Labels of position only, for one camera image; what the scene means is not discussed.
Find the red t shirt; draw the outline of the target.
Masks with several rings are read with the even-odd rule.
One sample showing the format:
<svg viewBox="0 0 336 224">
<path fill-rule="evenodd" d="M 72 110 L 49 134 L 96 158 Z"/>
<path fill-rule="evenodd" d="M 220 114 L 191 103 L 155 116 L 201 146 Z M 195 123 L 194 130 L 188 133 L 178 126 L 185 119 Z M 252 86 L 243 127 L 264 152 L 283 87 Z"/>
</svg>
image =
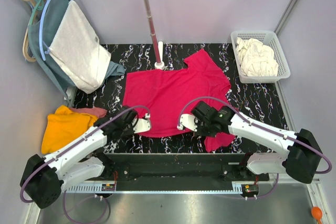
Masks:
<svg viewBox="0 0 336 224">
<path fill-rule="evenodd" d="M 122 104 L 136 106 L 140 116 L 146 113 L 142 106 L 150 109 L 152 128 L 141 136 L 151 138 L 159 152 L 211 152 L 229 146 L 235 138 L 230 134 L 219 133 L 202 141 L 189 130 L 177 129 L 180 112 L 192 109 L 184 109 L 188 102 L 204 97 L 209 106 L 220 109 L 218 100 L 226 101 L 231 89 L 230 81 L 205 50 L 188 56 L 184 63 L 186 68 L 181 70 L 128 73 Z"/>
</svg>

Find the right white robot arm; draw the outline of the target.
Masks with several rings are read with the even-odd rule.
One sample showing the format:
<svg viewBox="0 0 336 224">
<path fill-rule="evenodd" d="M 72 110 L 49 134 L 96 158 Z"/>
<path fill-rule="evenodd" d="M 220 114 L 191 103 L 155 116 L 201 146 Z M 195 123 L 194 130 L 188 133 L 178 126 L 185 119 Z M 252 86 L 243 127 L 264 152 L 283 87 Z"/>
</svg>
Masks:
<svg viewBox="0 0 336 224">
<path fill-rule="evenodd" d="M 243 162 L 255 175 L 286 173 L 298 182 L 309 184 L 321 160 L 321 148 L 310 131 L 282 130 L 250 119 L 228 106 L 217 110 L 200 101 L 190 114 L 181 116 L 180 123 L 197 135 L 216 137 L 226 133 L 270 148 L 271 153 L 253 153 Z"/>
</svg>

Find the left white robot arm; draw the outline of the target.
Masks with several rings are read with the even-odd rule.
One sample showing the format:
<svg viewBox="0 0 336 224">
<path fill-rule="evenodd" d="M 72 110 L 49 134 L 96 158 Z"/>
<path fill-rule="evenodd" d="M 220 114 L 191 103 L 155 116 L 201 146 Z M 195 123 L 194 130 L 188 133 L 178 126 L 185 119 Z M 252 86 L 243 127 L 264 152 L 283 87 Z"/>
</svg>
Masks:
<svg viewBox="0 0 336 224">
<path fill-rule="evenodd" d="M 92 178 L 108 179 L 114 162 L 103 152 L 112 139 L 151 129 L 149 120 L 125 106 L 116 116 L 99 119 L 86 132 L 61 149 L 31 156 L 20 181 L 22 202 L 40 209 L 53 204 L 61 193 Z"/>
</svg>

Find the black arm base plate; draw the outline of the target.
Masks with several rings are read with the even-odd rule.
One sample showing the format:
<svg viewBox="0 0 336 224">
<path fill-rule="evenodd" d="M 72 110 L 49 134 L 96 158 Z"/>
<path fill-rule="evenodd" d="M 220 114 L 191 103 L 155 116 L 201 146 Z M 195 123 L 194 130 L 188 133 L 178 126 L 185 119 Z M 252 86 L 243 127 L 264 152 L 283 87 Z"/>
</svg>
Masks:
<svg viewBox="0 0 336 224">
<path fill-rule="evenodd" d="M 118 192 L 214 193 L 234 191 L 235 182 L 267 182 L 242 165 L 243 154 L 109 154 Z"/>
</svg>

